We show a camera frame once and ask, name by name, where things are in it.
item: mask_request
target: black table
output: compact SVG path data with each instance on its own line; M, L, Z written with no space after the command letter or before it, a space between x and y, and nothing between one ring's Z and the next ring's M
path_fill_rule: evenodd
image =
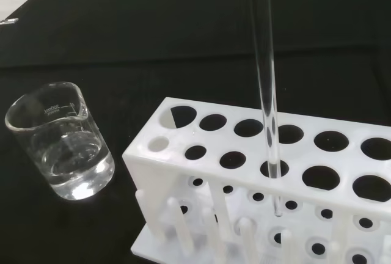
M391 125L388 0L272 0L279 111ZM0 116L41 84L82 90L116 162L57 197L0 127L1 263L146 263L121 155L164 97L259 107L249 0L29 0L0 27Z

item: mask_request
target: white plastic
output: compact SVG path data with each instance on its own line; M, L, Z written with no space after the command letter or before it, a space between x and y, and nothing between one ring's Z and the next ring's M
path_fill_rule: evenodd
M170 115L177 106L197 113L182 128L175 128ZM216 131L201 129L201 120L211 114L224 116L226 124ZM162 102L123 154L147 222L133 253L166 264L362 264L353 262L355 255L364 256L367 264L391 263L391 200L362 199L352 187L364 175L391 182L390 160L372 159L360 149L369 138L391 139L391 129L280 112L279 125L295 125L304 136L281 144L289 171L271 179L260 172L266 161L264 131L249 138L234 132L239 122L261 117L256 109L174 98ZM338 152L321 150L314 138L324 131L343 133L348 146ZM195 145L205 147L206 154L186 159L187 149ZM231 151L246 156L241 167L220 165L220 158ZM336 171L339 185L330 191L307 186L302 175L312 166ZM203 180L200 186L192 184L197 178ZM230 194L223 192L227 185L233 186ZM260 202L252 198L257 192L264 195ZM273 214L275 195L283 198L281 218ZM291 200L297 203L294 210L285 206ZM180 206L187 208L186 214ZM323 218L323 209L332 210L333 217ZM361 227L362 218L373 225ZM279 233L281 244L274 238ZM323 245L325 252L315 254L314 244Z

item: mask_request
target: beaker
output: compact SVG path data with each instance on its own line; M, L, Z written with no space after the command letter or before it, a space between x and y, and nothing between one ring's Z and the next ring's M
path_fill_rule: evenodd
M23 95L5 124L64 199L90 197L114 174L111 153L75 84L55 82Z

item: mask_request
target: test tube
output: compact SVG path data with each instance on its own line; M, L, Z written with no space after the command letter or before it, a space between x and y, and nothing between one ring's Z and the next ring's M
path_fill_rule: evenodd
M276 82L274 80L274 55L270 0L250 0L252 33L260 100L265 125L266 148L270 178L281 177L279 132L277 123ZM281 197L273 197L274 214L282 216Z

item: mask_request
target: rack hole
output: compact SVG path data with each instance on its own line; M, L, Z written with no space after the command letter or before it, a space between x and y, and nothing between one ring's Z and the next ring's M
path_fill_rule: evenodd
M320 213L320 215L323 218L331 219L332 218L332 211L330 209L323 209Z
M187 206L181 206L182 214L186 214L188 212L189 208Z
M230 194L230 193L232 193L233 192L233 187L232 186L225 186L225 187L223 187L223 192L225 193L225 194Z
M279 140L281 144L294 144L304 137L304 132L296 125L279 126Z
M390 183L376 175L364 175L353 183L353 191L363 199L386 202L391 199Z
M283 177L284 175L286 175L288 173L289 166L285 161L282 161L282 160L280 161L280 165L281 165L281 177ZM261 174L263 174L265 177L269 177L269 167L268 167L267 161L265 161L261 165Z
M361 218L359 221L359 224L361 227L363 227L365 229L370 229L371 227L373 227L372 220L368 219L368 218Z
M352 257L353 264L367 264L368 260L363 255L356 254Z
M270 148L272 146L273 141L271 139L271 133L269 128L266 130L266 139L268 140L268 145Z
M335 170L327 166L313 166L308 168L302 176L307 186L330 191L340 184L340 177Z
M298 204L295 201L288 201L285 203L285 207L289 210L295 210L298 207Z
M277 244L281 244L281 233L277 233L275 236L274 236L274 241L277 243Z
M200 186L202 184L203 184L203 180L201 178L196 178L195 180L193 180L194 186Z
M190 106L176 106L166 110L160 117L160 124L165 128L183 128L197 116L197 111Z
M220 159L220 165L226 169L236 169L246 162L244 154L232 151L224 154Z
M202 146L193 146L186 150L185 157L188 160L197 160L206 154L206 148Z
M156 137L150 141L148 148L153 152L163 151L169 145L169 140L166 137Z
M242 120L233 129L235 134L244 138L254 137L262 130L263 124L255 119Z
M391 142L381 137L374 137L361 144L361 151L375 160L389 160L391 159Z
M216 131L227 123L227 119L221 114L211 114L200 122L200 128L204 131Z
M349 145L348 138L338 131L324 131L318 134L313 140L315 145L327 152L337 152Z
M316 255L323 255L326 252L326 248L319 243L313 244L311 249L312 252Z
M265 198L265 196L260 192L258 192L258 193L256 192L254 195L252 195L252 199L257 202L262 201L264 198Z

